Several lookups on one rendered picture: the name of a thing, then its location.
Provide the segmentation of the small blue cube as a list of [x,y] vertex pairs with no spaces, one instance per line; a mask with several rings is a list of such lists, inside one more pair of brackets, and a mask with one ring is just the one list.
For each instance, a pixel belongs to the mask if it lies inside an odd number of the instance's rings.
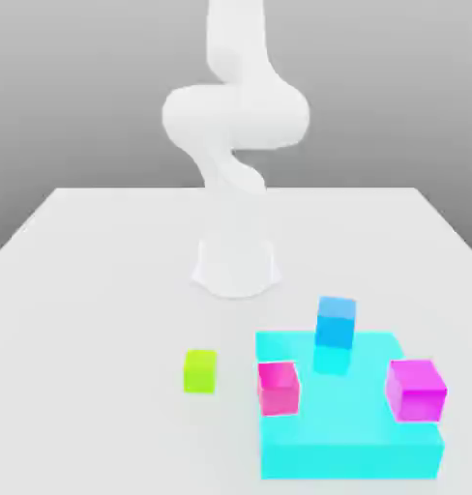
[[355,300],[321,297],[318,302],[315,344],[317,346],[351,349],[355,322]]

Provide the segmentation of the small lime green cube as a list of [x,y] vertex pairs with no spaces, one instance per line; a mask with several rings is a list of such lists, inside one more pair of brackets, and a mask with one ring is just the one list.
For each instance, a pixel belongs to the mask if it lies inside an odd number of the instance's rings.
[[216,387],[217,352],[192,349],[184,362],[184,392],[213,393]]

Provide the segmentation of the small pink cube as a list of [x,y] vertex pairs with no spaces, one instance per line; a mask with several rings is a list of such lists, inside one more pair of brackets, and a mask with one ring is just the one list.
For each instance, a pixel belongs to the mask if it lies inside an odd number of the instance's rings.
[[295,363],[259,363],[257,393],[263,417],[296,415],[299,411],[301,384]]

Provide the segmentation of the small magenta cube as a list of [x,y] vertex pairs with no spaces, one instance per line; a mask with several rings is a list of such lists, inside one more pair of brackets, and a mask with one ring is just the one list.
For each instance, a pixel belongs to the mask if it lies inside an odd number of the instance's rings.
[[397,422],[439,422],[447,392],[432,360],[390,360],[385,394]]

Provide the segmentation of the large cyan box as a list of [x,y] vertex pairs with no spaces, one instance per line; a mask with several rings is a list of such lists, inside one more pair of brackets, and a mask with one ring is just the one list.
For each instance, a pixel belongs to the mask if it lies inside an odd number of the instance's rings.
[[398,422],[385,395],[388,365],[403,352],[386,332],[359,332],[350,351],[318,348],[310,331],[255,336],[260,363],[292,362],[295,415],[260,416],[264,480],[427,480],[445,449],[438,426]]

